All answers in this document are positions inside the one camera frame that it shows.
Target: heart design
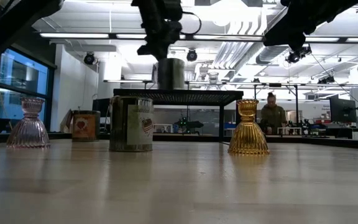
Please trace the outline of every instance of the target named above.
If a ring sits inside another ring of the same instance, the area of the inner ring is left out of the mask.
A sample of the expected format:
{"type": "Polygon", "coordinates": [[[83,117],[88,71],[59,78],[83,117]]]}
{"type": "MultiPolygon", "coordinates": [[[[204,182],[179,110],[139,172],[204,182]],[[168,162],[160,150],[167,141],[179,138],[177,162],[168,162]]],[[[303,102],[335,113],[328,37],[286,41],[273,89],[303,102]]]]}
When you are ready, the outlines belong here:
{"type": "Polygon", "coordinates": [[[85,127],[85,122],[84,121],[77,122],[77,127],[79,127],[80,129],[83,129],[85,127]]]}

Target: glass candle holder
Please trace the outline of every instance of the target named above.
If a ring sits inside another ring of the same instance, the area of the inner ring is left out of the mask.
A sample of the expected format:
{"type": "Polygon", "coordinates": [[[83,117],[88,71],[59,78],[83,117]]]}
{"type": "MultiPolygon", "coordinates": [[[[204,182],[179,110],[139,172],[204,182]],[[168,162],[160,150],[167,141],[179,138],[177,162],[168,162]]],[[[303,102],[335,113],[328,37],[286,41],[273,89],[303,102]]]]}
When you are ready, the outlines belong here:
{"type": "Polygon", "coordinates": [[[42,110],[43,99],[21,98],[24,118],[21,119],[7,139],[7,147],[45,148],[49,147],[47,130],[38,114],[42,110]]]}
{"type": "Polygon", "coordinates": [[[237,125],[231,138],[229,153],[264,155],[269,154],[265,135],[255,122],[257,100],[239,100],[237,107],[241,115],[241,122],[237,125]]]}

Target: woman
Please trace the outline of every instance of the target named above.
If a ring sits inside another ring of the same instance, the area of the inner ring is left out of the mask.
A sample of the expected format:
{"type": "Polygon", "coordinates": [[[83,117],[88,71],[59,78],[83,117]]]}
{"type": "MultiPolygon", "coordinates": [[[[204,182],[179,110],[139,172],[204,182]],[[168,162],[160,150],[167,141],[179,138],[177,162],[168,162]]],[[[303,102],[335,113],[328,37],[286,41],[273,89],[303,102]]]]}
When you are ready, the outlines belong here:
{"type": "Polygon", "coordinates": [[[276,105],[276,96],[273,93],[268,93],[267,104],[262,108],[261,123],[267,127],[266,134],[277,134],[277,128],[285,127],[287,124],[285,111],[276,105]]]}

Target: wooden table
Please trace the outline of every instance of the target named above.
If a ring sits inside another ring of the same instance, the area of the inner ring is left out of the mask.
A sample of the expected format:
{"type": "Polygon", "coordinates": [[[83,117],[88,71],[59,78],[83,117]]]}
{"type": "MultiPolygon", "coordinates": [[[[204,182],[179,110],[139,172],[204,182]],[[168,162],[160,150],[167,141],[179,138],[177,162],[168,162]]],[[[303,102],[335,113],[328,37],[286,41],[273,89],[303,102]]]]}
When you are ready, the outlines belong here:
{"type": "Polygon", "coordinates": [[[269,147],[252,157],[220,143],[0,144],[0,223],[358,223],[357,149],[269,147]]]}

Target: black metal rack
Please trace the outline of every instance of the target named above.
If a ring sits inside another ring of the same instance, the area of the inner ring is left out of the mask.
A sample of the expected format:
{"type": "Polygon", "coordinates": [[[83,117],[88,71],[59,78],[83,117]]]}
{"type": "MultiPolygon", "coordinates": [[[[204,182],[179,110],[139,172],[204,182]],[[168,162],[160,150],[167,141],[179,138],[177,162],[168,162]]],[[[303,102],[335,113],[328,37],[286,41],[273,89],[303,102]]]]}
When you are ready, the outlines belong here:
{"type": "MultiPolygon", "coordinates": [[[[137,96],[150,98],[155,105],[182,106],[218,106],[219,107],[219,139],[224,140],[224,107],[233,101],[241,100],[243,91],[219,90],[134,90],[115,89],[114,96],[137,96]]],[[[236,122],[240,116],[236,106],[236,122]]]]}

